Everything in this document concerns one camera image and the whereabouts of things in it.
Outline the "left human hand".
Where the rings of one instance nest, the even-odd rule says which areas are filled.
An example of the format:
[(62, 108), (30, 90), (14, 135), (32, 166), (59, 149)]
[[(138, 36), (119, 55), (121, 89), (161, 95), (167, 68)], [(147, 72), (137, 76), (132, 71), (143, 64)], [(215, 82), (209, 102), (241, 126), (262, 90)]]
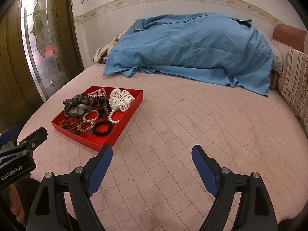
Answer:
[(25, 214), (16, 187), (13, 184), (9, 185), (1, 191), (1, 196), (4, 199), (4, 202), (8, 205), (12, 214), (16, 217), (16, 220), (21, 223), (24, 220)]

